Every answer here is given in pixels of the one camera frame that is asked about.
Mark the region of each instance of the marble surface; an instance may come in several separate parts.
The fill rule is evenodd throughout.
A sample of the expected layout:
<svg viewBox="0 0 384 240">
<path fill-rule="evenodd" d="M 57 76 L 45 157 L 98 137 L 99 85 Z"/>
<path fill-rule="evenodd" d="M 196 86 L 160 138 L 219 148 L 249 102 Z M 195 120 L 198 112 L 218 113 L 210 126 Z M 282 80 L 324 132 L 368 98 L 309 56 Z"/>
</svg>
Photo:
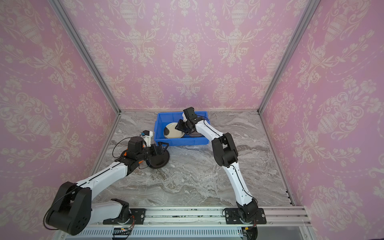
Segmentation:
<svg viewBox="0 0 384 240">
<path fill-rule="evenodd" d="M 233 136 L 240 170 L 251 194 L 263 205 L 289 205 L 259 115 L 256 112 L 209 112 L 211 125 Z M 157 113 L 123 112 L 100 169 L 112 163 L 121 139 L 153 130 Z M 118 156 L 129 139 L 115 149 Z M 102 191 L 95 202 L 118 198 L 131 206 L 236 205 L 231 183 L 213 158 L 212 146 L 169 147 L 169 163 L 161 169 L 136 169 Z"/>
</svg>

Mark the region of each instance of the pink wall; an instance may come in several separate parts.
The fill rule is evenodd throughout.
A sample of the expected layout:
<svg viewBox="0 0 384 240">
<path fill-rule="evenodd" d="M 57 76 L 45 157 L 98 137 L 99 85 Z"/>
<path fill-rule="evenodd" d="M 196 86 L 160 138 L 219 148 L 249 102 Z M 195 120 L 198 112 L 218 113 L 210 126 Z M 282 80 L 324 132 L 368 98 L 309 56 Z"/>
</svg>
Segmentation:
<svg viewBox="0 0 384 240">
<path fill-rule="evenodd" d="M 308 0 L 62 0 L 121 109 L 257 109 Z"/>
<path fill-rule="evenodd" d="M 50 239 L 58 187 L 90 174 L 114 111 L 47 1 L 0 2 L 1 239 Z"/>
<path fill-rule="evenodd" d="M 263 118 L 319 240 L 384 237 L 383 1 L 321 1 Z"/>
</svg>

